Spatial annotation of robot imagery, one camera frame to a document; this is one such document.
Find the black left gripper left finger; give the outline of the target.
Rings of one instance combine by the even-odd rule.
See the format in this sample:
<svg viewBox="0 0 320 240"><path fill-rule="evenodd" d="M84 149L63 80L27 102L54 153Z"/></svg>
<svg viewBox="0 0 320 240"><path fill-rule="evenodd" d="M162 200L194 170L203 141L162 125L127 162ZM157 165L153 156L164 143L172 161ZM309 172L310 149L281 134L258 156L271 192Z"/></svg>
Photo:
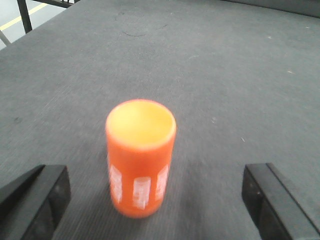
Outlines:
<svg viewBox="0 0 320 240"><path fill-rule="evenodd" d="M38 165L0 189L0 238L50 240L71 200L66 165Z"/></svg>

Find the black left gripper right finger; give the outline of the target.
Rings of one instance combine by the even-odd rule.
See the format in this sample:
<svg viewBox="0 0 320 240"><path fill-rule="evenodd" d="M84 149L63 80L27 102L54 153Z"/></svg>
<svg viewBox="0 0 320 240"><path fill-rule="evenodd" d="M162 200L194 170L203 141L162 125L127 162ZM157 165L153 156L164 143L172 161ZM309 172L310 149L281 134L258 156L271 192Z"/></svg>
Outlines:
<svg viewBox="0 0 320 240"><path fill-rule="evenodd" d="M320 206L299 201L272 163L246 164L241 196L263 240L318 240Z"/></svg>

